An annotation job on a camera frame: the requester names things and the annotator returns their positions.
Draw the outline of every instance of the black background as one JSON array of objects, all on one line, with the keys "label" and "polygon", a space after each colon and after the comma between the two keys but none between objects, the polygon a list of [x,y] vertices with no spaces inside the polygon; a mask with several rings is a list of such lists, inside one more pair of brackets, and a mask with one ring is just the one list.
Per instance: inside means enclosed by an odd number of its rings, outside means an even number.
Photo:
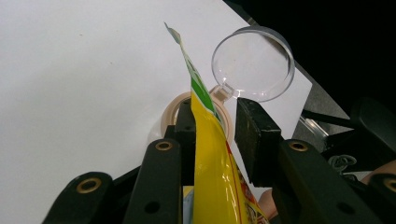
[{"label": "black background", "polygon": [[387,1],[233,0],[278,31],[294,58],[349,114],[372,97],[396,114],[395,16]]}]

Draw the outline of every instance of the yellow package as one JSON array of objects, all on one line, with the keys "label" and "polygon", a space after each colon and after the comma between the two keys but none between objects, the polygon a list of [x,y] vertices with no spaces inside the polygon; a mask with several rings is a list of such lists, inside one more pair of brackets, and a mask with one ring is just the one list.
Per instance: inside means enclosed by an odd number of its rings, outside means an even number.
[{"label": "yellow package", "polygon": [[180,45],[191,75],[196,123],[193,223],[269,223],[235,163],[210,94],[183,49],[179,33],[166,28]]}]

